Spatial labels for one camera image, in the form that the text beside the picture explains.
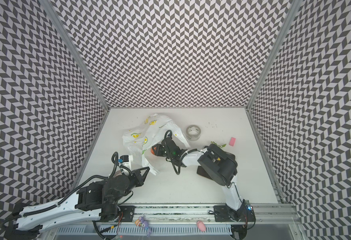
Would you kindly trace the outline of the yellow fruit with green leaves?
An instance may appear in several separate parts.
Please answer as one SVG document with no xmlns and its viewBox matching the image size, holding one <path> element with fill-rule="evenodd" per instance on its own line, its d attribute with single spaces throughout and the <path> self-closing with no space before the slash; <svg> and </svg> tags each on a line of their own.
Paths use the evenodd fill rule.
<svg viewBox="0 0 351 240">
<path fill-rule="evenodd" d="M 220 144 L 218 144 L 218 143 L 216 143 L 216 142 L 214 142 L 214 141 L 211 141 L 211 144 L 214 144 L 214 145 L 218 146 L 218 147 L 221 148 L 221 149 L 223 149 L 223 148 L 226 147 L 226 144 L 220 145 Z"/>
</svg>

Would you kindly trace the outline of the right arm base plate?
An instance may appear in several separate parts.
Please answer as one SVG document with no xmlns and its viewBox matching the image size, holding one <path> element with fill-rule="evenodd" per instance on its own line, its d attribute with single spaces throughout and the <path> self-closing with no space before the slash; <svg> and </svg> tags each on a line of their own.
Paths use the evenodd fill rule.
<svg viewBox="0 0 351 240">
<path fill-rule="evenodd" d="M 233 210 L 227 205 L 216 205 L 213 207 L 213 215 L 216 222 L 254 222 L 255 213 L 246 206 Z"/>
</svg>

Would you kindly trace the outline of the pink eraser block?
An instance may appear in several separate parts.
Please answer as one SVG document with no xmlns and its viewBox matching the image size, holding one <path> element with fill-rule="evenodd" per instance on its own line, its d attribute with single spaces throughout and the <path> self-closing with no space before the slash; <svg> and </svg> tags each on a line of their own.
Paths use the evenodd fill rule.
<svg viewBox="0 0 351 240">
<path fill-rule="evenodd" d="M 230 139 L 230 141 L 229 141 L 229 145 L 230 145 L 231 147 L 234 147 L 235 142 L 236 142 L 236 138 L 231 137 L 231 139 Z"/>
</svg>

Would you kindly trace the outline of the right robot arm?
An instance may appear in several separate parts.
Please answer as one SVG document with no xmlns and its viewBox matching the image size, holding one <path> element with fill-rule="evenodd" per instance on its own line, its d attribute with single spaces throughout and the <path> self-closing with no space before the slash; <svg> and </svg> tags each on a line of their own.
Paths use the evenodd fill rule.
<svg viewBox="0 0 351 240">
<path fill-rule="evenodd" d="M 177 175 L 180 175 L 181 168 L 197 166 L 206 178 L 222 186 L 225 205 L 214 206 L 208 212 L 214 215 L 216 222 L 245 222 L 245 228 L 249 222 L 256 223 L 253 206 L 238 192 L 235 155 L 225 152 L 216 144 L 210 144 L 202 150 L 180 149 L 172 139 L 171 130 L 166 131 L 160 144 L 151 147 L 151 153 L 170 162 Z"/>
</svg>

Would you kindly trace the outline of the black square tray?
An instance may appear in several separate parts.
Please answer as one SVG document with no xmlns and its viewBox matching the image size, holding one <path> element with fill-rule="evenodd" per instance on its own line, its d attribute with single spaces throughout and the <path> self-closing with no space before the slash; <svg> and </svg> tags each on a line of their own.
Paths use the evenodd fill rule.
<svg viewBox="0 0 351 240">
<path fill-rule="evenodd" d="M 215 181 L 221 186 L 229 186 L 237 174 L 235 155 L 223 152 L 207 151 L 198 161 L 197 174 Z"/>
</svg>

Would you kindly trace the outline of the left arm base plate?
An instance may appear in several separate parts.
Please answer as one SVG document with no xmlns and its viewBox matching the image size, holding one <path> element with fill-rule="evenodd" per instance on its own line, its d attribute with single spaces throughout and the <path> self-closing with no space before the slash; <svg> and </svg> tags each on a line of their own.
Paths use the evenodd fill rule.
<svg viewBox="0 0 351 240">
<path fill-rule="evenodd" d="M 135 209 L 136 207 L 133 205 L 118 206 L 117 210 L 118 210 L 119 221 L 122 223 L 133 222 Z"/>
</svg>

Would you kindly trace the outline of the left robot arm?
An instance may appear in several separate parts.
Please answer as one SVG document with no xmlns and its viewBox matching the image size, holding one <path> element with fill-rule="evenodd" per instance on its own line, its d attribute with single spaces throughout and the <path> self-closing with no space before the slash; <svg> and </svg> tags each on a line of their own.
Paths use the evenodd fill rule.
<svg viewBox="0 0 351 240">
<path fill-rule="evenodd" d="M 123 206 L 122 198 L 131 198 L 133 189 L 141 187 L 150 168 L 131 170 L 128 156 L 112 155 L 110 176 L 94 175 L 67 196 L 36 206 L 16 204 L 0 224 L 7 240 L 33 240 L 41 233 L 80 222 L 131 222 L 134 206 Z"/>
</svg>

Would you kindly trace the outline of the pink toy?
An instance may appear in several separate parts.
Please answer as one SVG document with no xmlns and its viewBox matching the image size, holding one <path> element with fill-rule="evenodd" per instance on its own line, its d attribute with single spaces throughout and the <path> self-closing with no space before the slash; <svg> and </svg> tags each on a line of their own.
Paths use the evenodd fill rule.
<svg viewBox="0 0 351 240">
<path fill-rule="evenodd" d="M 201 232 L 206 232 L 206 225 L 202 221 L 197 221 L 196 226 Z"/>
</svg>

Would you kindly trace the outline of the white plastic bag fruit print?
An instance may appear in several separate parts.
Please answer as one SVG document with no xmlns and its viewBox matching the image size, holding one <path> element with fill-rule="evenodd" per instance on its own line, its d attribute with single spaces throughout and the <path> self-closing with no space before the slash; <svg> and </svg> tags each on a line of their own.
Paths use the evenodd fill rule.
<svg viewBox="0 0 351 240">
<path fill-rule="evenodd" d="M 187 148 L 190 144 L 183 134 L 181 128 L 168 116 L 153 114 L 145 121 L 131 130 L 125 131 L 122 135 L 123 146 L 132 155 L 133 160 L 142 167 L 150 167 L 150 173 L 158 175 L 159 170 L 153 166 L 145 157 L 151 147 L 164 139 L 166 131 L 171 130 L 172 135 L 178 138 Z"/>
</svg>

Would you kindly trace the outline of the purple octopus toy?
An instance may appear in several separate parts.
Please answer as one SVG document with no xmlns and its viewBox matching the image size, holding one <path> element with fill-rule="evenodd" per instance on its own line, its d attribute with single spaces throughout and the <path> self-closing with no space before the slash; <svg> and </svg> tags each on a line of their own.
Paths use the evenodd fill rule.
<svg viewBox="0 0 351 240">
<path fill-rule="evenodd" d="M 138 217 L 138 219 L 135 221 L 135 225 L 139 228 L 144 229 L 148 237 L 151 235 L 149 222 L 143 216 Z"/>
</svg>

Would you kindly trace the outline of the grey tape roll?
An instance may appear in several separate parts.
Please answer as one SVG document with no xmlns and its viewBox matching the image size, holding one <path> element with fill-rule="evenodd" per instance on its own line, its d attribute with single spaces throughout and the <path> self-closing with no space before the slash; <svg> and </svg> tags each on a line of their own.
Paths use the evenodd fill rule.
<svg viewBox="0 0 351 240">
<path fill-rule="evenodd" d="M 201 128 L 197 125 L 190 125 L 185 130 L 186 138 L 190 141 L 197 141 L 201 135 Z"/>
</svg>

